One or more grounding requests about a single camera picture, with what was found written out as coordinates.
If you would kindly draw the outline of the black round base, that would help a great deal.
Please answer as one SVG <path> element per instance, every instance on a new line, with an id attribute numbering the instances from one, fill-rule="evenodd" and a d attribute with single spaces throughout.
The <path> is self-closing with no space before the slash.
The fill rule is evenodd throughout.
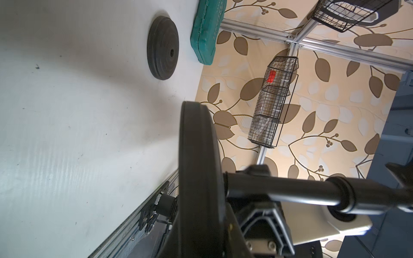
<path id="1" fill-rule="evenodd" d="M 177 217 L 158 257 L 222 257 L 224 222 L 224 180 L 212 117 L 205 105 L 185 101 L 180 116 Z"/>
<path id="2" fill-rule="evenodd" d="M 175 72 L 179 58 L 179 34 L 175 23 L 166 16 L 157 17 L 149 30 L 147 61 L 152 75 L 167 80 Z"/>

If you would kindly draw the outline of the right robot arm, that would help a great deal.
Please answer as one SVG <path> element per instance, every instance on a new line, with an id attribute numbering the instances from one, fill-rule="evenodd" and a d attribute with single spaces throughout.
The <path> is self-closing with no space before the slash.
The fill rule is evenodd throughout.
<path id="1" fill-rule="evenodd" d="M 271 177 L 266 165 L 227 173 L 226 196 L 246 246 L 255 257 L 297 256 L 299 247 L 337 236 L 360 236 L 373 224 L 367 215 L 340 213 L 353 204 L 349 181 Z"/>

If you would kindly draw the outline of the black mic stand rod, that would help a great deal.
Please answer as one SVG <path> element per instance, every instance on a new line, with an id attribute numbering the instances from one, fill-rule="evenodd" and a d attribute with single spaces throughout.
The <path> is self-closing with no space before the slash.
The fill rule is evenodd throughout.
<path id="1" fill-rule="evenodd" d="M 341 214 L 381 215 L 391 209 L 413 210 L 411 188 L 392 189 L 360 178 L 329 177 L 325 181 L 271 177 L 267 165 L 253 165 L 223 175 L 227 198 L 271 200 L 328 206 Z"/>

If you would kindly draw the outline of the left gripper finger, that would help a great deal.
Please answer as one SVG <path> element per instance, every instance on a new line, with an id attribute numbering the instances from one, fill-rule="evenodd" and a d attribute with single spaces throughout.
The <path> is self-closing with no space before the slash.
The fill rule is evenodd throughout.
<path id="1" fill-rule="evenodd" d="M 225 212 L 225 257 L 253 258 L 254 256 L 247 247 L 234 211 L 228 202 L 225 204 Z"/>

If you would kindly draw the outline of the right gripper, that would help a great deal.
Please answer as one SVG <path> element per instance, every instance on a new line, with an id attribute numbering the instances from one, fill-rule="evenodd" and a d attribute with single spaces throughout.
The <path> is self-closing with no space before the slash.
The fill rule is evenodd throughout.
<path id="1" fill-rule="evenodd" d="M 280 202 L 268 196 L 235 198 L 233 211 L 247 248 L 255 258 L 295 255 L 290 229 Z"/>

